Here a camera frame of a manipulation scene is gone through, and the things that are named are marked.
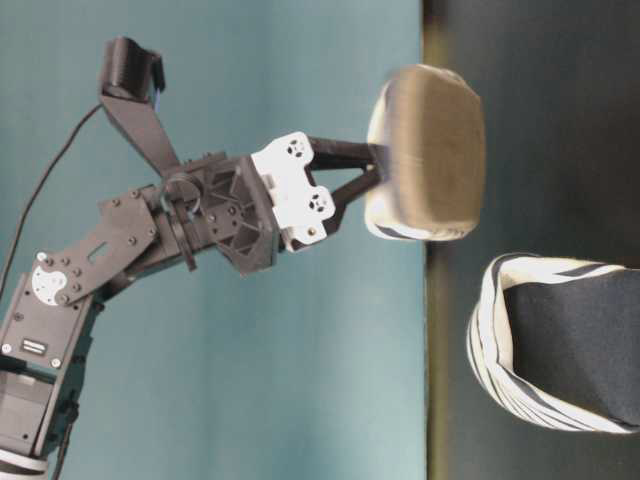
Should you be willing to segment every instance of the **striped fabric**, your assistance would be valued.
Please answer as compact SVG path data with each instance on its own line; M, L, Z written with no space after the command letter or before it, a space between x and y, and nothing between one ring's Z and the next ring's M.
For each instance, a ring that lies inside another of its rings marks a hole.
M522 420L556 430L640 430L555 398L518 377L513 369L513 341L503 295L504 290L522 283L559 284L621 269L624 267L619 265L525 254L504 255L489 265L469 322L467 353L476 378L500 406Z

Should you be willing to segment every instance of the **cable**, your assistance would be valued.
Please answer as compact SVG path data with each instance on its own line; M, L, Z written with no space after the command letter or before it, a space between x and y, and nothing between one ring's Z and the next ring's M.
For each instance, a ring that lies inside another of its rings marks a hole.
M9 270L11 270L11 264L13 263L13 258L15 257L15 254L16 254L16 249L18 247L18 242L20 241L20 235L22 234L22 229L24 228L25 221L27 220L27 216L29 215L29 211L31 210L33 203L38 197L40 190L42 190L42 187L47 181L47 178L49 178L49 174L51 173L53 168L56 166L58 161L67 152L67 150L73 143L80 129L84 126L85 123L87 123L87 120L89 120L94 113L100 110L101 107L102 105L100 104L93 107L91 110L89 110L85 114L84 117L82 117L82 119L74 127L73 131L71 132L71 135L69 135L69 138L67 139L63 147L60 149L58 154L55 157L53 157L53 160L49 162L49 164L47 165L47 168L45 168L44 172L40 176L40 179L38 180L35 190L31 194L31 197L29 197L29 200L27 201L26 205L24 206L24 209L20 214L20 219L18 220L18 226L16 227L16 231L13 234L13 239L11 240L11 247L9 248L9 253L6 256L4 261L4 266L2 267L2 274L0 275L0 300L2 300L2 295L4 294L4 288L7 283L7 277L9 276Z

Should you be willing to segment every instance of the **black fabric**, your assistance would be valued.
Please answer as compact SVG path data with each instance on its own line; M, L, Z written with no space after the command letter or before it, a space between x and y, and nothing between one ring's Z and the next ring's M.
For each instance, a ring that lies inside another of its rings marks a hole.
M505 291L514 370L541 390L640 425L640 272Z

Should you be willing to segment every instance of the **dark surface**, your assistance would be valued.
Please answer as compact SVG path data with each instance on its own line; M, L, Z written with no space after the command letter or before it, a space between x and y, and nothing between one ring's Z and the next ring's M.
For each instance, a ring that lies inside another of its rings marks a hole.
M442 389L431 392L431 480L634 478L640 436L519 421L473 378L464 331L501 253L640 265L640 4L454 0L435 13L450 66L483 97L488 172L480 226L430 259L449 267L440 286L428 277L430 333L447 338L448 359L446 381L430 379Z
M640 425L640 272L504 292L518 376L574 405Z

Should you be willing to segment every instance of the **black bracket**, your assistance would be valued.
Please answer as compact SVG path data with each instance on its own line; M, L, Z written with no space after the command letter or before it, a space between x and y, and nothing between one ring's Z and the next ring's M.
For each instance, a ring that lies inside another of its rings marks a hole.
M360 169L363 172L331 192L336 212L323 222L327 235L331 235L340 228L347 206L382 182L388 149L382 145L318 137L309 137L309 142L313 148L310 171Z
M107 43L100 103L111 123L160 176L180 165L154 110L155 96L164 88L159 54L126 37Z

